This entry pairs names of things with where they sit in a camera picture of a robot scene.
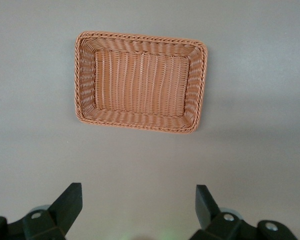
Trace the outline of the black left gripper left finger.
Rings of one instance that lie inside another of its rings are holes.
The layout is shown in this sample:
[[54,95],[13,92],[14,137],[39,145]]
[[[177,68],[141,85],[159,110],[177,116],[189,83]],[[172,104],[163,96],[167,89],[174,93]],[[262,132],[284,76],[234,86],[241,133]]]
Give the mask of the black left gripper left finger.
[[0,240],[67,240],[66,235],[82,208],[82,184],[71,183],[46,208],[35,208],[12,223],[0,216]]

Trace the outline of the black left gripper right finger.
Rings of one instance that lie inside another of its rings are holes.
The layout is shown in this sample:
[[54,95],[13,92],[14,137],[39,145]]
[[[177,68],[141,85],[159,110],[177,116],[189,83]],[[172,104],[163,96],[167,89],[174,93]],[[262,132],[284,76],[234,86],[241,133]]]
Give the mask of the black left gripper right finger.
[[195,212],[201,229],[189,240],[298,240],[284,224],[261,220],[252,226],[237,214],[221,211],[206,185],[197,185]]

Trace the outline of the brown wicker basket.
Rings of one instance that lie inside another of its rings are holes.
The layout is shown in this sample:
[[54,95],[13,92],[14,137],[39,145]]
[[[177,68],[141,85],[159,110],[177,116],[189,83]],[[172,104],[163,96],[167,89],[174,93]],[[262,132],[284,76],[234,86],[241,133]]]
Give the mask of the brown wicker basket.
[[201,119],[208,49],[199,40],[102,31],[74,46],[74,101],[86,124],[177,134]]

